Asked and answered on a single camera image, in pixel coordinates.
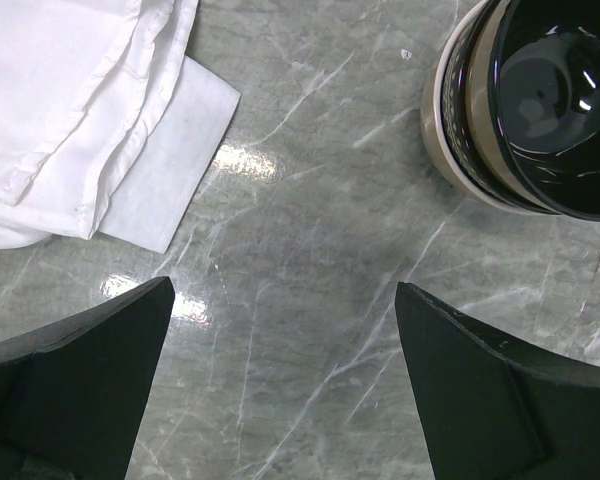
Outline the black patterned bowl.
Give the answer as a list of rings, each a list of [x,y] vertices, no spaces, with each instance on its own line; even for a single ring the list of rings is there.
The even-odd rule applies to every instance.
[[[476,19],[459,35],[444,70],[440,97],[444,136],[456,164],[481,191],[508,205],[533,212],[532,202],[505,186],[489,170],[469,131],[465,102],[467,55],[475,44],[473,31],[484,24],[495,8],[493,1],[481,1],[473,8],[479,4]]]

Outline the cream floral bowl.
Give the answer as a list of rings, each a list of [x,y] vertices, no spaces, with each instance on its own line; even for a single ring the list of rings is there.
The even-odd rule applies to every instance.
[[[451,48],[454,46],[459,35],[476,19],[479,7],[481,7],[481,4],[472,8],[454,28],[440,51],[437,61],[429,71],[428,78],[423,87],[420,109],[422,139],[426,151],[439,173],[452,186],[459,189],[469,198],[503,212],[516,215],[539,216],[539,213],[508,205],[481,191],[456,164],[444,136],[440,106],[444,70],[448,63]]]

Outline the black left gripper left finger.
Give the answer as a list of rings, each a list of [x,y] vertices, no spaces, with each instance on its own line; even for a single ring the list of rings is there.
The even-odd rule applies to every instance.
[[[80,479],[122,479],[175,291],[154,278],[0,342],[0,479],[32,455]]]

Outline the plain beige bowl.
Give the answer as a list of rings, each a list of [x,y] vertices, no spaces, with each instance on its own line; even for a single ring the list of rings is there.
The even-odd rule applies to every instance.
[[[600,1],[489,1],[473,50],[472,133],[540,207],[600,222]]]

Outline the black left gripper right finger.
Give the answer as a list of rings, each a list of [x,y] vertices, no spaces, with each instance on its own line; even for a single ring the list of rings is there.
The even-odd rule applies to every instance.
[[[401,346],[437,479],[600,479],[600,367],[399,283]]]

